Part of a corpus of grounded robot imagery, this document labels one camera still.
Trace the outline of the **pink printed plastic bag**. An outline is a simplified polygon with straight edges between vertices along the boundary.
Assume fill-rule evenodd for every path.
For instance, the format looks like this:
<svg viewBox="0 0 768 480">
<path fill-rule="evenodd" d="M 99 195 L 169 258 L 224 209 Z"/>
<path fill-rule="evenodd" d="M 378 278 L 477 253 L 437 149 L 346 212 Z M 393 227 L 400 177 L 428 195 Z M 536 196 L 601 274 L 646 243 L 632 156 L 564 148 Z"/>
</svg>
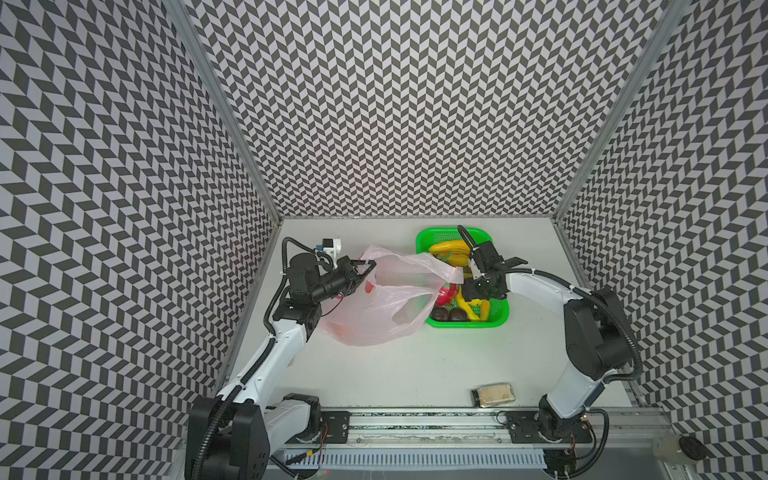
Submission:
<svg viewBox="0 0 768 480">
<path fill-rule="evenodd" d="M 363 284 L 326 308 L 318 328 L 348 346 L 380 345 L 415 333 L 447 284 L 461 284 L 463 270 L 429 253 L 401 255 L 371 245 L 361 255 L 376 266 Z"/>
</svg>

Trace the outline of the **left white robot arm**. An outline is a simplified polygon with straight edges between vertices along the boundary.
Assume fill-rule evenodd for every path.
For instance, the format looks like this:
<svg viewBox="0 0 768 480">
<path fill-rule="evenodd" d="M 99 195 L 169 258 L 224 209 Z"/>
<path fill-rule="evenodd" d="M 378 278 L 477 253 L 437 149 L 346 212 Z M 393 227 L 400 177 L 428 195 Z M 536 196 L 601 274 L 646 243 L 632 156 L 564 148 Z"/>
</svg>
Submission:
<svg viewBox="0 0 768 480">
<path fill-rule="evenodd" d="M 260 479 L 291 439 L 321 433 L 318 397 L 288 394 L 269 403 L 278 380 L 323 316 L 322 304 L 351 296 L 375 269 L 373 260 L 337 260 L 302 248 L 282 258 L 282 276 L 264 316 L 268 335 L 246 366 L 217 394 L 197 398 L 189 412 L 187 479 Z"/>
</svg>

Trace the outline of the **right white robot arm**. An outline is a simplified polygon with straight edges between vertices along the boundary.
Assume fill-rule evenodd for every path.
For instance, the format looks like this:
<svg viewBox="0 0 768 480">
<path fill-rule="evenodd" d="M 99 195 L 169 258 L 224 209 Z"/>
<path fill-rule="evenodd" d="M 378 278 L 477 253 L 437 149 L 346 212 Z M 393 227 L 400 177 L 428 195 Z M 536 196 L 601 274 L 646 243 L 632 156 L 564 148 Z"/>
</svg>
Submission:
<svg viewBox="0 0 768 480">
<path fill-rule="evenodd" d="M 464 281 L 465 300 L 504 300 L 524 296 L 558 315 L 568 363 L 555 386 L 544 395 L 536 415 L 539 436 L 555 443 L 613 382 L 632 381 L 643 372 L 641 350 L 624 307 L 609 288 L 588 290 L 565 279 L 504 259 L 490 241 L 479 243 L 458 229 L 469 248 L 473 277 Z"/>
</svg>

